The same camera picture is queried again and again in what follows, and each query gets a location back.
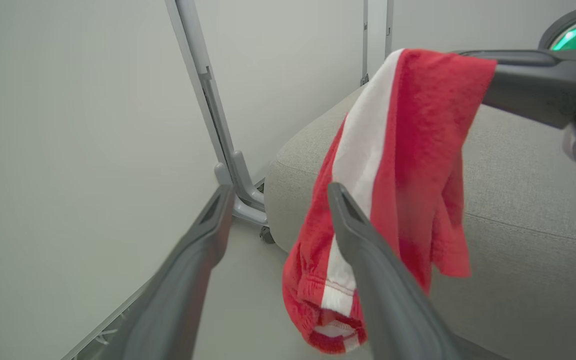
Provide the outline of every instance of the red garment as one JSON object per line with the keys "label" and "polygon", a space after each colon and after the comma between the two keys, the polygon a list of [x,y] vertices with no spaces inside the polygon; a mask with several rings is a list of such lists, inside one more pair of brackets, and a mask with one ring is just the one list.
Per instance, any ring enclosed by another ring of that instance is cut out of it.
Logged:
{"label": "red garment", "polygon": [[311,346],[345,353],[366,341],[355,277],[334,238],[327,196],[333,180],[348,189],[426,294],[433,263],[448,276],[471,275],[462,145],[495,66],[399,50],[348,112],[283,269],[286,310]]}

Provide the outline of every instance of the partition stand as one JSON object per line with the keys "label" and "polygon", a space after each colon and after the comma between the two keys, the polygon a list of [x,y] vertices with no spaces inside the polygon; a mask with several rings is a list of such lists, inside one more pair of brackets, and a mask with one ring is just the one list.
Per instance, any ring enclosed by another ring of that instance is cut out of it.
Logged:
{"label": "partition stand", "polygon": [[[232,184],[237,196],[233,214],[252,223],[268,225],[264,194],[250,179],[243,153],[235,150],[228,130],[226,115],[217,89],[217,80],[210,63],[206,41],[194,0],[165,0],[185,68],[188,71],[199,109],[217,154],[215,175],[221,185]],[[368,0],[363,2],[363,68],[361,85],[368,82]]]}

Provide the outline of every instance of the gray floor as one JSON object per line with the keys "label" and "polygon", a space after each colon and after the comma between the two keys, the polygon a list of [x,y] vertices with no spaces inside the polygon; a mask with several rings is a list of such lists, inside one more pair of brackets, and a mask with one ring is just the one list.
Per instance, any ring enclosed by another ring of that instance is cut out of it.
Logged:
{"label": "gray floor", "polygon": [[306,344],[284,308],[288,255],[261,241],[259,230],[234,221],[226,255],[210,276],[194,359],[372,359],[367,346],[330,356]]}

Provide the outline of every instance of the gray fabric upholstery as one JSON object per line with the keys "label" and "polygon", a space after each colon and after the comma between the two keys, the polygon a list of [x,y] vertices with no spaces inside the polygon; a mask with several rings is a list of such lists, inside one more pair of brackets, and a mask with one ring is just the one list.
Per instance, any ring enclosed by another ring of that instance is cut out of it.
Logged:
{"label": "gray fabric upholstery", "polygon": [[[295,135],[265,183],[270,232],[290,251],[313,184],[361,89]],[[433,276],[455,333],[510,360],[576,359],[576,166],[562,133],[482,106],[464,145],[473,276]]]}

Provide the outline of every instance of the gray ottoman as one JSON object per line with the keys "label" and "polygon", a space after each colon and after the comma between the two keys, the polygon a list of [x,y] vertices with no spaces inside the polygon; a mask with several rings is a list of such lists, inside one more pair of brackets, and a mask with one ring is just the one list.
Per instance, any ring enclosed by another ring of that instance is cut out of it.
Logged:
{"label": "gray ottoman", "polygon": [[[336,131],[362,89],[277,154],[265,209],[290,251]],[[482,105],[463,149],[471,278],[438,273],[430,298],[452,330],[510,360],[576,359],[576,166],[562,132]],[[480,358],[494,358],[482,355]]]}

